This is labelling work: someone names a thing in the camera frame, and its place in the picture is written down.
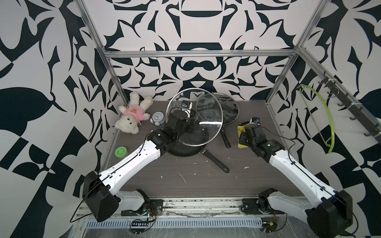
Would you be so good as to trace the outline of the large glass pot lid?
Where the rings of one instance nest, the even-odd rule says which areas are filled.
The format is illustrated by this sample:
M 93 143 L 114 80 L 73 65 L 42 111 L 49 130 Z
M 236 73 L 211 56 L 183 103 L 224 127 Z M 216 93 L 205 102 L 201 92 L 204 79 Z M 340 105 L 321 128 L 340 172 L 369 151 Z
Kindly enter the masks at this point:
M 183 100 L 192 102 L 192 115 L 196 114 L 198 122 L 193 134 L 183 134 L 181 128 L 177 129 L 180 136 L 178 141 L 189 146 L 205 145 L 216 138 L 223 124 L 223 111 L 218 99 L 209 91 L 201 88 L 188 88 L 178 92 L 170 100 L 166 112 L 166 123 L 174 123 L 187 114 L 181 111 Z

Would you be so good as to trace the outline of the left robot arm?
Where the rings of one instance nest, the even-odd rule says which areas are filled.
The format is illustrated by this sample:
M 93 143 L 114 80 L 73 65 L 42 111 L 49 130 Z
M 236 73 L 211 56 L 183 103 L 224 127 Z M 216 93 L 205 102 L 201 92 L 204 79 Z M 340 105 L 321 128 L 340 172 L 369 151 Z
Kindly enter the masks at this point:
M 137 172 L 171 150 L 180 137 L 194 127 L 196 111 L 175 110 L 166 125 L 149 133 L 143 144 L 114 166 L 100 172 L 90 172 L 84 178 L 82 201 L 97 222 L 110 218 L 122 203 L 117 196 L 121 187 Z

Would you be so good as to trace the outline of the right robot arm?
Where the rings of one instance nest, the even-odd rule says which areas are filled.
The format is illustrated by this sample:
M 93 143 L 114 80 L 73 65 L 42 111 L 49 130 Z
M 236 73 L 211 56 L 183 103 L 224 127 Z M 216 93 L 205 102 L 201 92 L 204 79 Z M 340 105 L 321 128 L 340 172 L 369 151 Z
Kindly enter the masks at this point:
M 269 188 L 259 194 L 256 205 L 244 203 L 241 210 L 246 214 L 253 210 L 263 214 L 281 211 L 305 222 L 320 238 L 348 236 L 346 229 L 359 224 L 353 212 L 351 195 L 317 178 L 297 162 L 280 142 L 267 139 L 263 130 L 258 123 L 244 125 L 239 143 L 282 172 L 303 193 L 306 201 Z

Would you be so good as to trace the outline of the small glass pan lid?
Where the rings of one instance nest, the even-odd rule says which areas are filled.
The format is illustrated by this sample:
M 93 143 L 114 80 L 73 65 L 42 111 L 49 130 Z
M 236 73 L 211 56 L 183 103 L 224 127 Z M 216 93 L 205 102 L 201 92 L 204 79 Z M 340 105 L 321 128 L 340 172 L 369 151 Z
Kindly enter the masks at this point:
M 214 92 L 213 95 L 218 99 L 223 111 L 223 125 L 233 123 L 239 115 L 240 109 L 238 103 L 230 96 Z

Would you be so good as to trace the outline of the green round container lid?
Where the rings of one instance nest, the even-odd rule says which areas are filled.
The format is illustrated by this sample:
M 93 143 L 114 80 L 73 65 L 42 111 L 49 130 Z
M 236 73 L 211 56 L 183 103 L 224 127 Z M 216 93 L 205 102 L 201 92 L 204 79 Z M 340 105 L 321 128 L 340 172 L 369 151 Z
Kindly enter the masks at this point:
M 129 155 L 129 152 L 128 152 L 126 147 L 120 146 L 120 147 L 116 148 L 114 154 L 117 158 L 122 160 Z

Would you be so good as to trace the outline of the large black frying pan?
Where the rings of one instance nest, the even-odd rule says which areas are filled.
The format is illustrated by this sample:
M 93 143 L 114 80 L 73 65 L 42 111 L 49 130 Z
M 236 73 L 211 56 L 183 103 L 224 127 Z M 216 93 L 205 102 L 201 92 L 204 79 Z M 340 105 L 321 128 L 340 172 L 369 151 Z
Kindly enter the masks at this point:
M 196 154 L 202 154 L 211 160 L 214 164 L 216 164 L 223 172 L 229 173 L 230 169 L 208 150 L 205 150 L 205 147 L 206 144 L 199 146 L 189 146 L 180 141 L 177 141 L 177 143 L 167 152 L 177 157 L 190 157 Z

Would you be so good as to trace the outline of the small white alarm clock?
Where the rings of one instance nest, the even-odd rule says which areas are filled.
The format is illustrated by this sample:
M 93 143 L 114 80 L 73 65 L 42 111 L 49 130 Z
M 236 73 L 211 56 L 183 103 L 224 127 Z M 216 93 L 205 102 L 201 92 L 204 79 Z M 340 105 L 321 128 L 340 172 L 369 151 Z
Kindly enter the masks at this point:
M 155 112 L 150 119 L 151 125 L 155 127 L 161 126 L 162 124 L 165 123 L 165 121 L 166 119 L 163 112 Z

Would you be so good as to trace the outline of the white teddy bear pink shirt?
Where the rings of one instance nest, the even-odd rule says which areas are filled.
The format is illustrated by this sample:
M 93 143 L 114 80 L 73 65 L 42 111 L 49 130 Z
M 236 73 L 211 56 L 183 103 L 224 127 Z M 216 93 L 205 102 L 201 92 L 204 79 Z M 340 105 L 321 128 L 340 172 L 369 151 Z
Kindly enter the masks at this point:
M 150 119 L 150 114 L 146 110 L 152 105 L 153 98 L 151 96 L 147 96 L 140 101 L 140 95 L 137 92 L 131 92 L 129 104 L 119 106 L 122 116 L 116 121 L 115 128 L 124 133 L 138 134 L 141 122 Z

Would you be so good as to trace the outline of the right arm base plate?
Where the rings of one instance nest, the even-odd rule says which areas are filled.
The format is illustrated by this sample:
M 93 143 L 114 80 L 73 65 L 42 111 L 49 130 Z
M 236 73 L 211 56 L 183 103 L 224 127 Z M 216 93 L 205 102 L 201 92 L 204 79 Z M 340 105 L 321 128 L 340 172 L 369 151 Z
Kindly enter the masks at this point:
M 240 210 L 246 215 L 285 214 L 284 212 L 272 209 L 266 198 L 243 198 Z

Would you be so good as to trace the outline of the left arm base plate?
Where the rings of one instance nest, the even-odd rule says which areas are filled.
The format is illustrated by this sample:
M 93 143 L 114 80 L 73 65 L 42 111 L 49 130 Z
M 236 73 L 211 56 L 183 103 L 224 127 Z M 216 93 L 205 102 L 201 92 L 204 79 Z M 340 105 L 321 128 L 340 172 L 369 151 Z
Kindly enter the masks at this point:
M 144 204 L 137 211 L 124 210 L 121 212 L 121 216 L 145 216 L 149 213 L 154 213 L 155 215 L 160 215 L 163 211 L 163 199 L 151 199 L 150 201 L 145 201 Z

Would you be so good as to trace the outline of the aluminium frame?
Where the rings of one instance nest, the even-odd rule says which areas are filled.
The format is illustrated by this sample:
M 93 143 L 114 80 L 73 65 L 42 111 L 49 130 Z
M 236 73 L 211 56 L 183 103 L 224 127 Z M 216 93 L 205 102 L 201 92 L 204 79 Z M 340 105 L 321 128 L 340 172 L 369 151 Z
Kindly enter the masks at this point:
M 268 139 L 326 184 L 349 193 L 366 215 L 381 200 L 381 145 L 352 114 L 327 100 L 336 143 L 328 154 L 298 91 L 324 99 L 323 73 L 336 78 L 381 122 L 380 1 L 81 1 L 82 18 L 122 94 L 153 97 L 149 113 L 164 111 L 178 92 L 201 88 L 240 105 L 226 132 L 207 149 L 222 172 L 201 154 L 165 154 L 122 186 L 156 197 L 257 196 L 272 187 L 301 191 L 289 179 L 238 147 L 237 126 L 258 117 Z

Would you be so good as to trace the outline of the black wall hook rack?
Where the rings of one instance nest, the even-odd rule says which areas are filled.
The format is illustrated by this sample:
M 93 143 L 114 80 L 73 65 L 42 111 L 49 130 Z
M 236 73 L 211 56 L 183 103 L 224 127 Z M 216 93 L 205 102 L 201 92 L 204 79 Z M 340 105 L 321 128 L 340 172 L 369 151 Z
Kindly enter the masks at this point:
M 328 99 L 336 98 L 338 106 L 348 110 L 352 117 L 350 120 L 358 121 L 367 131 L 365 137 L 372 137 L 381 144 L 381 122 L 355 98 L 336 78 L 329 78 L 327 73 L 323 73 L 323 79 L 320 82 L 328 88 Z

